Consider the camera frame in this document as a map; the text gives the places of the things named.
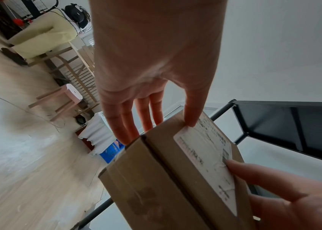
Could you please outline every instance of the brown box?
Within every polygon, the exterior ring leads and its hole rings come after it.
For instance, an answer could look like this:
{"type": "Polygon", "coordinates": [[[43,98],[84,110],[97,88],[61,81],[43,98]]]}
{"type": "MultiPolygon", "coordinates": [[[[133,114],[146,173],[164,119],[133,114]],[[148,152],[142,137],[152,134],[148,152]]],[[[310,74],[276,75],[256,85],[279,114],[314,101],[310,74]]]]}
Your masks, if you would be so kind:
{"type": "Polygon", "coordinates": [[[247,186],[224,164],[231,158],[243,162],[205,114],[190,128],[179,112],[127,146],[99,178],[133,230],[254,230],[247,186]]]}

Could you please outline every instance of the shoe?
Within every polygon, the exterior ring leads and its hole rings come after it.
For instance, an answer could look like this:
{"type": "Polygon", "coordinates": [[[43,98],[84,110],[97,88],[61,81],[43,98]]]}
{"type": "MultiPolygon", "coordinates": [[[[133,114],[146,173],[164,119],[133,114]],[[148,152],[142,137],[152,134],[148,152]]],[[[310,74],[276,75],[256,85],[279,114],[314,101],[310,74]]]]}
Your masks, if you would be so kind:
{"type": "Polygon", "coordinates": [[[7,48],[2,48],[2,53],[5,56],[12,59],[15,63],[17,63],[20,66],[27,66],[28,65],[28,63],[24,60],[24,58],[22,58],[19,54],[10,51],[7,48]]]}

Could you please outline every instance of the beige trousers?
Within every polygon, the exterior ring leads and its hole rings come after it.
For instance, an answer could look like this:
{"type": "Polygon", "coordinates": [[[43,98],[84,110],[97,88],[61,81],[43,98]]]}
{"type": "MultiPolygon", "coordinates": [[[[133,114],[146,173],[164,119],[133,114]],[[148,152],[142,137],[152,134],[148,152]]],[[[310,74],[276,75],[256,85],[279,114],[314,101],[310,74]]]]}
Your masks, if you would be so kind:
{"type": "Polygon", "coordinates": [[[54,9],[35,19],[27,28],[9,39],[12,47],[23,58],[33,58],[73,40],[77,31],[54,9]]]}

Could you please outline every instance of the light wood flooring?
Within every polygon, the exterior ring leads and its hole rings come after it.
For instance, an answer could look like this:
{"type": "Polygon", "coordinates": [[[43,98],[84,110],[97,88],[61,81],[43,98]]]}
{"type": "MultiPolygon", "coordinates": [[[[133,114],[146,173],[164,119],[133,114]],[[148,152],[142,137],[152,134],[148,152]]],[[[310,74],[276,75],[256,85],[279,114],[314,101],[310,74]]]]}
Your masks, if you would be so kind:
{"type": "Polygon", "coordinates": [[[49,122],[65,98],[27,107],[56,87],[44,66],[0,53],[0,230],[68,230],[101,197],[104,161],[87,154],[70,114],[49,122]]]}

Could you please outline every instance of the stool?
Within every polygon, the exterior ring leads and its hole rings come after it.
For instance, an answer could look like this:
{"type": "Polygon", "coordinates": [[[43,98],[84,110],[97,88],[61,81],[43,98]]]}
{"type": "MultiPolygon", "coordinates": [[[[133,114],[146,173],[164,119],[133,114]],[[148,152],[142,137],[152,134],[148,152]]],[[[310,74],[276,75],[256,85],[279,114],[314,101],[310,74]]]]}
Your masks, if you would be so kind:
{"type": "Polygon", "coordinates": [[[65,112],[69,111],[71,108],[75,107],[81,100],[82,95],[79,91],[71,84],[63,85],[52,92],[45,93],[39,97],[36,97],[38,101],[33,104],[30,104],[28,107],[33,108],[39,104],[42,104],[45,101],[50,100],[51,98],[55,98],[65,93],[71,100],[66,102],[64,105],[59,107],[55,112],[57,113],[50,121],[55,121],[59,117],[61,117],[65,112]]]}

